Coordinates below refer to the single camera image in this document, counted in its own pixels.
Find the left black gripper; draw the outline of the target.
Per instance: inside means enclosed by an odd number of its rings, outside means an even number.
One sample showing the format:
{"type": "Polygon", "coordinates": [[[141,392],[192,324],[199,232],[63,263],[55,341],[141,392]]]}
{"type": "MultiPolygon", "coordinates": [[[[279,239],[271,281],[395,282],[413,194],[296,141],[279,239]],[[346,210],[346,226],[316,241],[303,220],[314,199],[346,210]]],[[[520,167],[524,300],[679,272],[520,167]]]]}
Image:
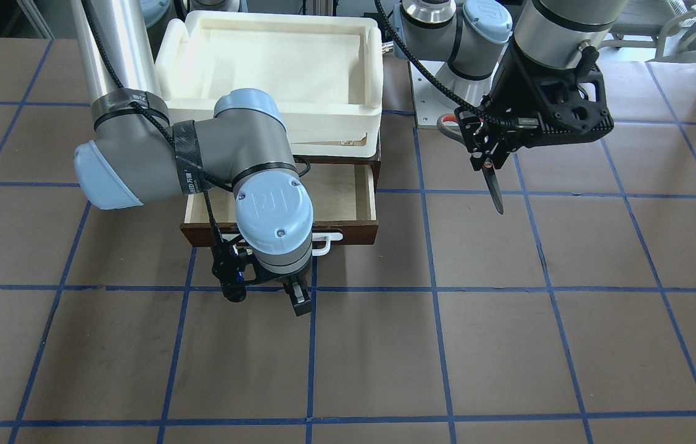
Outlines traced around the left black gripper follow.
{"type": "Polygon", "coordinates": [[[480,123],[474,138],[498,170],[512,152],[546,145],[546,98],[540,87],[543,66],[511,43],[495,73],[490,93],[474,113],[456,110],[461,123],[480,123]]]}

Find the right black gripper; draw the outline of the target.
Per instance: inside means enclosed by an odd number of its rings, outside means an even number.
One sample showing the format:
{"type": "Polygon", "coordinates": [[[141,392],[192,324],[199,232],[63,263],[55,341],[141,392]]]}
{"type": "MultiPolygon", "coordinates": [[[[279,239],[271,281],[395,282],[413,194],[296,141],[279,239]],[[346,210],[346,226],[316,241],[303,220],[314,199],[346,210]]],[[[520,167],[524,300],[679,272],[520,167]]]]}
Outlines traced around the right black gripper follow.
{"type": "Polygon", "coordinates": [[[312,269],[312,259],[301,259],[289,265],[271,265],[261,259],[253,259],[255,278],[252,285],[278,281],[284,284],[294,314],[299,317],[311,314],[313,305],[309,295],[307,274],[312,269]]]}

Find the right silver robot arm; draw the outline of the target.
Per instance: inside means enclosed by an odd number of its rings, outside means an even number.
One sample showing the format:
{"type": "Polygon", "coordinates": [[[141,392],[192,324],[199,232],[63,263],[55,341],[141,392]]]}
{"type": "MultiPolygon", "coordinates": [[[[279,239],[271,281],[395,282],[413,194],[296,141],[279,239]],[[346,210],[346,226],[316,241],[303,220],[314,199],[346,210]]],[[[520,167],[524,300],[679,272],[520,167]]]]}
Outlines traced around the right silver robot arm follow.
{"type": "Polygon", "coordinates": [[[233,195],[238,235],[209,218],[212,273],[229,301],[250,285],[278,281],[296,315],[312,310],[314,210],[276,103],[241,88],[213,117],[174,123],[161,96],[137,1],[74,1],[95,138],[75,149],[83,193],[100,210],[223,189],[233,195]]]}

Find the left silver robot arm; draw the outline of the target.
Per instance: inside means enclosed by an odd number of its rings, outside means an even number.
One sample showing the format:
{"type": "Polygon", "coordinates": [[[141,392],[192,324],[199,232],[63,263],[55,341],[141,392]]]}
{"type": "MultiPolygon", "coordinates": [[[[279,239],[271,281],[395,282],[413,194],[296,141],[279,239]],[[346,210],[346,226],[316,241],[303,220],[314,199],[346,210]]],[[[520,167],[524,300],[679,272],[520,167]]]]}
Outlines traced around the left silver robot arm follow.
{"type": "Polygon", "coordinates": [[[597,65],[625,1],[399,1],[387,27],[402,58],[444,62],[456,78],[491,80],[475,104],[433,74],[455,101],[458,141],[475,170],[498,170],[520,148],[582,144],[613,130],[597,65]]]}

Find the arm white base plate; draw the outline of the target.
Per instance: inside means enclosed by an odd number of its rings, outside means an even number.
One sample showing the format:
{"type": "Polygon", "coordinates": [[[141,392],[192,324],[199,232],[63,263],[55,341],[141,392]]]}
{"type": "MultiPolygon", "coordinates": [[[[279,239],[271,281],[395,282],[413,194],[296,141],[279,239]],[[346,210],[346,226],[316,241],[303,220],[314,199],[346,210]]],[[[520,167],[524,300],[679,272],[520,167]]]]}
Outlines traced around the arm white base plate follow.
{"type": "MultiPolygon", "coordinates": [[[[478,106],[483,96],[490,92],[491,76],[480,81],[472,81],[457,76],[445,62],[424,60],[422,64],[430,73],[436,75],[441,84],[474,106],[478,106]]],[[[421,129],[435,130],[438,118],[444,113],[453,113],[458,104],[439,92],[412,63],[409,67],[416,126],[421,129]]]]}

